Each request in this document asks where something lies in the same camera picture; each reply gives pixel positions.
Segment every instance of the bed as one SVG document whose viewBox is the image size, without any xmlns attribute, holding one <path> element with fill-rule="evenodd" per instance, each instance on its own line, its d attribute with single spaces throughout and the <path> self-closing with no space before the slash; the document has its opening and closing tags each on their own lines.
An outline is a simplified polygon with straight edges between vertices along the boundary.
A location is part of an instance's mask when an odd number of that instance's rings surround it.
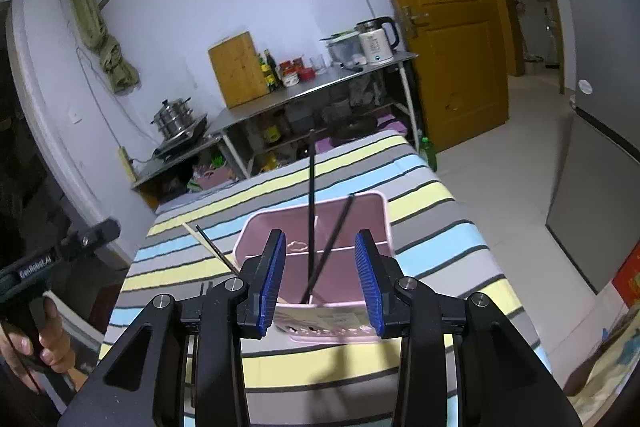
<svg viewBox="0 0 640 427">
<path fill-rule="evenodd" d="M 436 292 L 487 293 L 546 362 L 520 301 L 476 226 L 436 174 L 395 131 L 383 131 L 316 158 L 316 200 L 378 190 L 388 200 L 396 256 L 406 275 Z M 225 253 L 255 212 L 306 203 L 308 160 L 240 182 L 190 203 L 165 208 L 136 254 L 111 315 L 103 357 L 157 294 L 199 294 L 202 282 L 229 277 L 185 227 L 200 225 Z M 449 424 L 457 425 L 456 377 L 447 347 Z M 300 344 L 276 327 L 261 341 L 242 340 L 244 381 L 252 425 L 390 424 L 398 380 L 399 342 Z M 185 425 L 194 425 L 186 389 Z"/>
</svg>

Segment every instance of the green towel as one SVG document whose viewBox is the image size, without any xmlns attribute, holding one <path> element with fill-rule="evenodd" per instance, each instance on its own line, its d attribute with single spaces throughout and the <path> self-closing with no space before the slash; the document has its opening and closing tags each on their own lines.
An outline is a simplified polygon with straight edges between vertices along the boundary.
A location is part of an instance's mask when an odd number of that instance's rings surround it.
<svg viewBox="0 0 640 427">
<path fill-rule="evenodd" d="M 136 68 L 122 58 L 120 43 L 109 35 L 97 0 L 71 0 L 82 43 L 100 56 L 100 67 L 111 82 L 111 90 L 119 92 L 135 86 L 140 78 Z"/>
</svg>

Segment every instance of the door handle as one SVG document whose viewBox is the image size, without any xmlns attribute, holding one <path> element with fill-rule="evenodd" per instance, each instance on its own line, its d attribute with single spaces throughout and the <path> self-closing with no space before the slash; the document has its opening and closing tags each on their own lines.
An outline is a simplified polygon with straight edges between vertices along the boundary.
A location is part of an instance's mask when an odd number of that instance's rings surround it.
<svg viewBox="0 0 640 427">
<path fill-rule="evenodd" d="M 426 12 L 414 15 L 410 6 L 402 6 L 402 15 L 404 16 L 404 29 L 411 38 L 416 38 L 418 36 L 418 25 L 415 22 L 429 16 Z"/>
</svg>

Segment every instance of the wall switch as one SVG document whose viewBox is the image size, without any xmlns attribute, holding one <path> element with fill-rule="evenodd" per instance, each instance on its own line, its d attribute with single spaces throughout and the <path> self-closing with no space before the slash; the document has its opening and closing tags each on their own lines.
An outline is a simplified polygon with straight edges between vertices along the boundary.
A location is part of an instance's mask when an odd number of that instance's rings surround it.
<svg viewBox="0 0 640 427">
<path fill-rule="evenodd" d="M 76 111 L 74 108 L 69 109 L 68 115 L 71 123 L 78 123 L 82 120 L 82 116 L 80 116 L 78 111 Z"/>
</svg>

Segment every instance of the pink plastic basket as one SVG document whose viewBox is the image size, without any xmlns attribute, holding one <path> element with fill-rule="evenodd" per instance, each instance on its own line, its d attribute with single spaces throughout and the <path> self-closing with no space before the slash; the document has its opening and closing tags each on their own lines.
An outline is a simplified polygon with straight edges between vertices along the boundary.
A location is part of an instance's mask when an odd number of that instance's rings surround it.
<svg viewBox="0 0 640 427">
<path fill-rule="evenodd" d="M 324 251 L 346 198 L 316 203 L 316 262 Z M 248 257 L 260 255 L 272 229 L 282 230 L 287 245 L 306 245 L 306 204 L 254 214 L 242 227 L 233 255 L 238 266 Z M 377 340 L 369 323 L 356 270 L 354 241 L 361 229 L 369 229 L 382 255 L 393 256 L 391 229 L 386 216 L 386 198 L 374 190 L 356 195 L 309 304 L 296 304 L 306 287 L 308 250 L 287 256 L 278 294 L 274 324 L 299 342 L 349 343 Z"/>
</svg>

